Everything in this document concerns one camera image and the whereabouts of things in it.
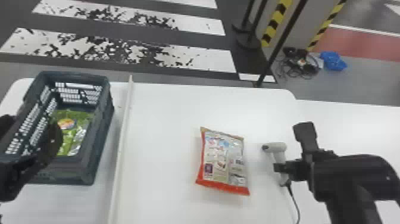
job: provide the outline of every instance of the white barcode scanner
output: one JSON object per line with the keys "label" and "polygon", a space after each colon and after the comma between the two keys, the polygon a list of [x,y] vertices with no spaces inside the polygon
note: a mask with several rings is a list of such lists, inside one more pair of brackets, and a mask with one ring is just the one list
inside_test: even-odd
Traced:
{"label": "white barcode scanner", "polygon": [[[285,151],[287,146],[284,142],[270,142],[262,145],[262,150],[266,153],[272,153],[275,159],[275,163],[285,164],[286,157]],[[280,186],[285,186],[289,181],[289,175],[281,173],[281,180],[279,181]]]}

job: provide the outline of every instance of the black cable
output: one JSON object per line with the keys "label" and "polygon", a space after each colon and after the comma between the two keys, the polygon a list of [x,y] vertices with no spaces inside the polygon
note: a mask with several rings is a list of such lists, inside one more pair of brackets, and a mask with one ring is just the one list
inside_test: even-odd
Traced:
{"label": "black cable", "polygon": [[[302,58],[306,62],[305,66],[298,65],[298,61]],[[282,55],[278,60],[276,60],[276,62],[278,62],[278,65],[275,68],[275,74],[277,74],[278,77],[285,78],[286,80],[288,77],[301,77],[309,80],[319,71],[318,61],[310,54],[307,54],[304,58],[304,56],[300,56],[299,54],[296,54],[296,52],[291,54],[286,52],[285,55]]]}
{"label": "black cable", "polygon": [[299,209],[299,206],[297,205],[297,202],[296,202],[296,200],[295,200],[295,196],[293,195],[292,185],[290,184],[290,182],[288,182],[285,186],[287,187],[287,191],[289,191],[289,194],[290,194],[290,197],[292,198],[293,204],[294,204],[295,207],[296,207],[296,211],[297,211],[297,221],[296,221],[296,224],[299,224],[299,223],[300,223],[300,218],[301,218],[301,216],[300,216],[300,209]]}

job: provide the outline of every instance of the red floor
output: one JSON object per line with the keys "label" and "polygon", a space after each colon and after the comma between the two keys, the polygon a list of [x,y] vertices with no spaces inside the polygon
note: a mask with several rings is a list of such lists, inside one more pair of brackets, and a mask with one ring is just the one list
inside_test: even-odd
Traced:
{"label": "red floor", "polygon": [[336,51],[340,55],[400,62],[400,38],[329,28],[313,52]]}

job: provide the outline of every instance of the snack bag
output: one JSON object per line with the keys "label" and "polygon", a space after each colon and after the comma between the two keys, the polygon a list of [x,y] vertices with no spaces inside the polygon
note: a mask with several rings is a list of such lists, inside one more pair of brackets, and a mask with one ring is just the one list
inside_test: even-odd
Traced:
{"label": "snack bag", "polygon": [[243,138],[200,128],[203,147],[196,183],[233,194],[250,195]]}
{"label": "snack bag", "polygon": [[62,130],[62,146],[57,155],[78,154],[93,114],[84,111],[57,110],[53,118]]}

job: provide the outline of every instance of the blue plastic bag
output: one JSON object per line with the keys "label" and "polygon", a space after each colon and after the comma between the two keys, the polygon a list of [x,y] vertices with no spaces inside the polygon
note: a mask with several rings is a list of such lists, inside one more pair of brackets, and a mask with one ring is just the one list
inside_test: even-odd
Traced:
{"label": "blue plastic bag", "polygon": [[329,70],[342,71],[347,68],[346,62],[340,59],[340,55],[332,51],[324,51],[321,53],[320,58],[324,60],[325,67]]}

